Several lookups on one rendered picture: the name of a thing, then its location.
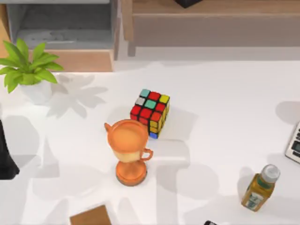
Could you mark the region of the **yellow bottle with white cap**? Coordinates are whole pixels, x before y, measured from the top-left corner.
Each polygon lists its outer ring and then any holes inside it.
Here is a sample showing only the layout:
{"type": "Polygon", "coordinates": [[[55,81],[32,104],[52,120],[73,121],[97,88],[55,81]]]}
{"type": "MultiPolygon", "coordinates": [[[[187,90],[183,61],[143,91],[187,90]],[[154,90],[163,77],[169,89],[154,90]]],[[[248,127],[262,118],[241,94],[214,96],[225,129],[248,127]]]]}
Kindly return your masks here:
{"type": "Polygon", "coordinates": [[[266,165],[251,180],[242,197],[241,205],[251,211],[258,211],[271,197],[279,176],[280,170],[277,166],[273,164],[266,165]]]}

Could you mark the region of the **orange trophy cup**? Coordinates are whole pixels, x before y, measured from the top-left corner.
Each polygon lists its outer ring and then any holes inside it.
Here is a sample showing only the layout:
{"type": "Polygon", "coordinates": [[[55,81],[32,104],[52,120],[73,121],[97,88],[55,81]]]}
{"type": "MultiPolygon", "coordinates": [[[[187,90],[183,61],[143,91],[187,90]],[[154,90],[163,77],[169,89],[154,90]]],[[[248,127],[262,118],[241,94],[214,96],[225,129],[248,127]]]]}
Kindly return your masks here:
{"type": "Polygon", "coordinates": [[[107,141],[118,159],[116,177],[125,186],[136,186],[147,176],[146,161],[152,159],[153,151],[146,147],[147,127],[131,120],[119,120],[113,125],[104,123],[107,141]]]}

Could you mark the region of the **green plant in white pot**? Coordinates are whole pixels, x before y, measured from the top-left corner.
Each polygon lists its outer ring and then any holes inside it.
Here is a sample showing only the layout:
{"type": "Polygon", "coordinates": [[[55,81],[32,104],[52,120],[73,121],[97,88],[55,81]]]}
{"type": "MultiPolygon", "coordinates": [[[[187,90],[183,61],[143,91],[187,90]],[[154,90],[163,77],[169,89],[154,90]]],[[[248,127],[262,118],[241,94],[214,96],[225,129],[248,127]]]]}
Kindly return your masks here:
{"type": "Polygon", "coordinates": [[[17,87],[34,104],[42,105],[52,96],[52,84],[57,79],[52,71],[63,71],[64,68],[55,60],[58,55],[45,51],[46,43],[40,43],[33,49],[32,58],[29,47],[24,40],[18,39],[16,44],[3,41],[8,53],[0,58],[0,75],[4,75],[4,87],[12,93],[17,87]]]}

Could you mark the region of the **black object on shelf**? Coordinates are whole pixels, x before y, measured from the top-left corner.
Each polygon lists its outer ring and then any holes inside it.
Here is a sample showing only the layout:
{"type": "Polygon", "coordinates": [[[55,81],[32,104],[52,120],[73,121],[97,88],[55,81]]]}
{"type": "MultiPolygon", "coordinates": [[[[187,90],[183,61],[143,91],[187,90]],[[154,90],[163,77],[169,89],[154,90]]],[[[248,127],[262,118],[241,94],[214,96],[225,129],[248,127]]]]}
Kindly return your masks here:
{"type": "Polygon", "coordinates": [[[183,8],[191,7],[202,0],[174,0],[178,5],[180,5],[183,8]]]}

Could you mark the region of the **grey pierced drawer inside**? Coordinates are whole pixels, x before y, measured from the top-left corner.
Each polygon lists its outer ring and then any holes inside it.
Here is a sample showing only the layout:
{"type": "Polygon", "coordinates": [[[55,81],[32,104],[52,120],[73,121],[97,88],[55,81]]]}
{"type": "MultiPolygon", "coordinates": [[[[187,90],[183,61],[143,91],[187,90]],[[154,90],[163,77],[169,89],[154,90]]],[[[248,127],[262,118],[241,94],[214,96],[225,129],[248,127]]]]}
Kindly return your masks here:
{"type": "Polygon", "coordinates": [[[111,49],[118,0],[0,0],[6,4],[10,38],[31,49],[111,49]]]}

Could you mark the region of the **wooden open shelf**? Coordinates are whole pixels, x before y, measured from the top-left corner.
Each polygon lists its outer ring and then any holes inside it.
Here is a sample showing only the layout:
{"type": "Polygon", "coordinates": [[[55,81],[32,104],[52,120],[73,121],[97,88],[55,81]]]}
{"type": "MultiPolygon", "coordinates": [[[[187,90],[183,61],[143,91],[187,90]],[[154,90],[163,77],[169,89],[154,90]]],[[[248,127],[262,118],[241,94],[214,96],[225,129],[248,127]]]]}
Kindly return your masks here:
{"type": "Polygon", "coordinates": [[[300,47],[300,0],[120,0],[136,47],[300,47]]]}

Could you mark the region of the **pale wooden drawer front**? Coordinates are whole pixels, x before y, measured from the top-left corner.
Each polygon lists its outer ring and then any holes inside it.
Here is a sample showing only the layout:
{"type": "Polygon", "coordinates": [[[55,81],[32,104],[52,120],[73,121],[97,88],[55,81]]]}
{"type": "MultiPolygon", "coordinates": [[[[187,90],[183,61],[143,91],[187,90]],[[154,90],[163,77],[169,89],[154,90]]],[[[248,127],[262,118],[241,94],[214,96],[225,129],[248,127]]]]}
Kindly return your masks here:
{"type": "Polygon", "coordinates": [[[49,49],[47,53],[59,58],[55,62],[63,72],[112,72],[114,53],[112,49],[49,49]]]}

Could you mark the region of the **brown wooden board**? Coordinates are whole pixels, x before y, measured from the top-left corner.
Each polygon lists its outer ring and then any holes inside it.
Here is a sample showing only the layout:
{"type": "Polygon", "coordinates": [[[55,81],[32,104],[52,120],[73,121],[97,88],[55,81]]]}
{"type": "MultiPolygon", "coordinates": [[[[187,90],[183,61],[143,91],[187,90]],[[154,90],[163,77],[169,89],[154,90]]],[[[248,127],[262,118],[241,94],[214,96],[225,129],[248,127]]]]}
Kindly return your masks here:
{"type": "Polygon", "coordinates": [[[71,225],[112,225],[105,205],[71,216],[70,223],[71,225]]]}

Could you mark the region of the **grey calculator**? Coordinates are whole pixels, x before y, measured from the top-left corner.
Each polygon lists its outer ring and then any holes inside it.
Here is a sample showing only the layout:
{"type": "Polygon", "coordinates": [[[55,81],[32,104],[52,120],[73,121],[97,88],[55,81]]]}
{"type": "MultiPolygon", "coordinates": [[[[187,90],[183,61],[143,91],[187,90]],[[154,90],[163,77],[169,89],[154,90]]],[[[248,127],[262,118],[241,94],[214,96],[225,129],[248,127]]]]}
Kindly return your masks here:
{"type": "Polygon", "coordinates": [[[300,122],[295,126],[287,145],[285,156],[300,164],[300,122]]]}

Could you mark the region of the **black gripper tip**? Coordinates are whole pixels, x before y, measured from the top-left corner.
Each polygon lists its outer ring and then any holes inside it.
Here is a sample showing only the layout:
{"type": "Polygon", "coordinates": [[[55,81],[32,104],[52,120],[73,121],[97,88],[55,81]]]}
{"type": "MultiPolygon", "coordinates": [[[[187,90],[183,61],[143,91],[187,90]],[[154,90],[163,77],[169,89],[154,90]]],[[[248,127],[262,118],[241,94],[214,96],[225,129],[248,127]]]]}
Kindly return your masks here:
{"type": "Polygon", "coordinates": [[[19,172],[17,164],[9,153],[3,124],[0,120],[0,180],[12,180],[19,172]]]}

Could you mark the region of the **multicoloured puzzle cube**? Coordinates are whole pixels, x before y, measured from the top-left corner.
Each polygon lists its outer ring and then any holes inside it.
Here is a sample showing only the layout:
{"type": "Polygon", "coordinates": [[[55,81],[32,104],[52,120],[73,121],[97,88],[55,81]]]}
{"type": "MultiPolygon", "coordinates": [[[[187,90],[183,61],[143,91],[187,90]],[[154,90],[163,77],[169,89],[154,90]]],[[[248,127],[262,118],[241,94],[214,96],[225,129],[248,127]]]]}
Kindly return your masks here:
{"type": "Polygon", "coordinates": [[[147,126],[148,134],[158,139],[170,109],[170,97],[143,89],[130,111],[130,118],[147,126]]]}

